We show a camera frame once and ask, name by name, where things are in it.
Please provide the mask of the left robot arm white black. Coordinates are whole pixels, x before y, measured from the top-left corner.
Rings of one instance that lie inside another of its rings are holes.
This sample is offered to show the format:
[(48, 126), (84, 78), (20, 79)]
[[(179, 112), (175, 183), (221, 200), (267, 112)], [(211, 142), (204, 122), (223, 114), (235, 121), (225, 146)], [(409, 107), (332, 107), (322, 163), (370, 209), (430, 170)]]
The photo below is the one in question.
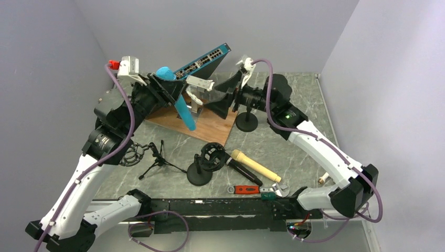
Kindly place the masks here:
[(134, 131), (144, 119), (161, 107), (179, 100), (186, 89), (184, 80), (167, 80), (154, 74), (132, 78), (131, 94), (114, 77), (96, 105), (96, 126), (84, 144), (78, 164), (49, 212), (27, 224), (25, 232), (45, 244), (49, 251), (87, 251), (94, 241), (119, 222), (135, 217), (142, 221), (151, 213), (151, 198), (131, 190), (121, 200), (99, 211), (87, 213), (96, 192), (118, 167), (132, 145)]

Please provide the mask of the black clip mic stand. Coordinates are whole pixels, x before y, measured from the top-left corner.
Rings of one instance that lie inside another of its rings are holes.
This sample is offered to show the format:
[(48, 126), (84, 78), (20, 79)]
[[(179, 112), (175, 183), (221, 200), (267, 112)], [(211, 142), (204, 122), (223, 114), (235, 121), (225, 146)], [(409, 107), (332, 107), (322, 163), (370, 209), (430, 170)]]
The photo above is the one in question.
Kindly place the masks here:
[(258, 119), (251, 111), (252, 108), (247, 107), (246, 112), (238, 114), (235, 118), (235, 125), (242, 132), (252, 132), (258, 127)]

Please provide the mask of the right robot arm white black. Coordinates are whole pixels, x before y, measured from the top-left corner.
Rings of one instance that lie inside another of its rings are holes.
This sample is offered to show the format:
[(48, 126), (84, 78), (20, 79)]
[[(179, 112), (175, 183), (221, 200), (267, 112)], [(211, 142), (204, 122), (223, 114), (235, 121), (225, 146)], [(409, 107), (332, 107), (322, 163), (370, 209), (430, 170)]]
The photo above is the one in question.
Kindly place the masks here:
[(345, 218), (353, 218), (372, 196), (377, 197), (378, 203), (382, 202), (376, 189), (378, 169), (372, 164), (362, 165), (325, 137), (309, 117), (291, 103), (293, 89), (284, 75), (271, 74), (262, 89), (242, 85), (244, 76), (239, 71), (219, 84), (215, 90), (223, 96), (204, 106), (221, 118), (225, 118), (229, 110), (237, 111), (239, 106), (265, 112), (270, 128), (306, 152), (334, 181), (330, 187), (301, 188), (289, 204), (292, 216), (301, 218), (309, 210), (330, 208)]

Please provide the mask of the black round base mic stand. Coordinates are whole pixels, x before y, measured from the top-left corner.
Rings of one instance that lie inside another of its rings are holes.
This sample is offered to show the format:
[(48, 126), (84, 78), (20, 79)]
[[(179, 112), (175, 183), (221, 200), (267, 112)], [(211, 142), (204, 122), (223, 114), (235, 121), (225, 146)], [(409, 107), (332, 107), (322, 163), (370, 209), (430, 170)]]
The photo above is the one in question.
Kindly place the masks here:
[(217, 142), (205, 144), (200, 154), (195, 154), (193, 163), (187, 169), (187, 179), (194, 186), (208, 184), (213, 173), (219, 171), (226, 163), (226, 151)]

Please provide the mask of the black microphone blue foam head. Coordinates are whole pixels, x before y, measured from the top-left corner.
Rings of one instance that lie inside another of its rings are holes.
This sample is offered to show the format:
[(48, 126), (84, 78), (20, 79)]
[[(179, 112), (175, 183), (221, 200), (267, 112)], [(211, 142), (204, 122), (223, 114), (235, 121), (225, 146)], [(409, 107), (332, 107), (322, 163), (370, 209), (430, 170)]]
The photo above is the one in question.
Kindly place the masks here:
[(257, 186), (262, 186), (263, 182), (247, 168), (245, 168), (240, 162), (234, 160), (227, 152), (225, 153), (226, 165), (241, 174), (243, 177), (253, 182)]

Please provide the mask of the beige gold microphone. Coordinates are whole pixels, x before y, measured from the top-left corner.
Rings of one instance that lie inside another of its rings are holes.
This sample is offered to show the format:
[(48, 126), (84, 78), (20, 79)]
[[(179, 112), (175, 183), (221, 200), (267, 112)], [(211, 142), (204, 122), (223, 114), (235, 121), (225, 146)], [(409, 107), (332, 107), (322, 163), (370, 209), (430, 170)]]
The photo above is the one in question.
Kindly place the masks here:
[(249, 168), (252, 168), (253, 170), (260, 173), (261, 175), (263, 175), (264, 177), (268, 178), (271, 181), (279, 183), (282, 180), (282, 178), (278, 174), (269, 170), (268, 168), (256, 162), (255, 160), (249, 158), (240, 150), (233, 150), (230, 154), (230, 157), (235, 161), (238, 161), (248, 166)]

